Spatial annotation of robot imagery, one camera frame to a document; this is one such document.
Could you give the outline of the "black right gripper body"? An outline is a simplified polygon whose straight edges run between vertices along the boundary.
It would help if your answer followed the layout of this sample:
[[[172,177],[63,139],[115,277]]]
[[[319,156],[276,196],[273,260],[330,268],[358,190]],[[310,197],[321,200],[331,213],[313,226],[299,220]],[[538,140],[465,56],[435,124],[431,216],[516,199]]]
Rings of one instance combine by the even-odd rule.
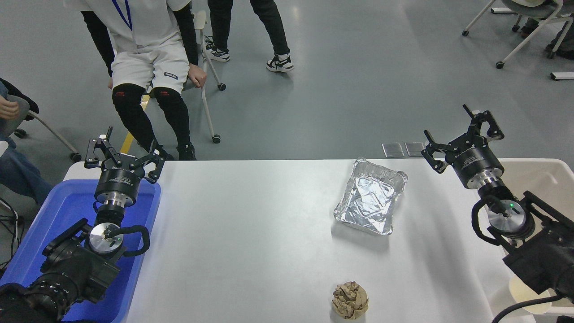
[[[486,144],[453,144],[452,167],[467,189],[504,186],[504,167]]]

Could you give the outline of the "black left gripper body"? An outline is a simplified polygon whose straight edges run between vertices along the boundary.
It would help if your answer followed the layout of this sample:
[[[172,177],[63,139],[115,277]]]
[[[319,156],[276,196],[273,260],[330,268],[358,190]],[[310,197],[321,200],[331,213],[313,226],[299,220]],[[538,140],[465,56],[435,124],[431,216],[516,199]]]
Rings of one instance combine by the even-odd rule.
[[[108,200],[112,193],[119,193],[128,200],[135,200],[139,192],[141,179],[145,176],[142,167],[135,169],[107,166],[103,163],[102,173],[95,190],[96,200]]]

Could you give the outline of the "person's left hand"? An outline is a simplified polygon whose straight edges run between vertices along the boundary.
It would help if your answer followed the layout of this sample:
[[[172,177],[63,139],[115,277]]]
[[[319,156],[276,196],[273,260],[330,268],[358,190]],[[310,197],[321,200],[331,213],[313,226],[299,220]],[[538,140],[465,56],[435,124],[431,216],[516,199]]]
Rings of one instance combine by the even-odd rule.
[[[203,88],[207,80],[207,72],[203,68],[189,63],[188,75],[184,85],[187,87]]]

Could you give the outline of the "person's hand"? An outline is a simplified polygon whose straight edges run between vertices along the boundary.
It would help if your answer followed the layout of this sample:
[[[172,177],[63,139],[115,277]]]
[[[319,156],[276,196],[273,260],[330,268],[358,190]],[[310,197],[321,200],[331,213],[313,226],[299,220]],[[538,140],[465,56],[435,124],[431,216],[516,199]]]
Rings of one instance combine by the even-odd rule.
[[[0,118],[6,120],[17,119],[20,116],[20,105],[17,101],[9,101],[0,97]]]

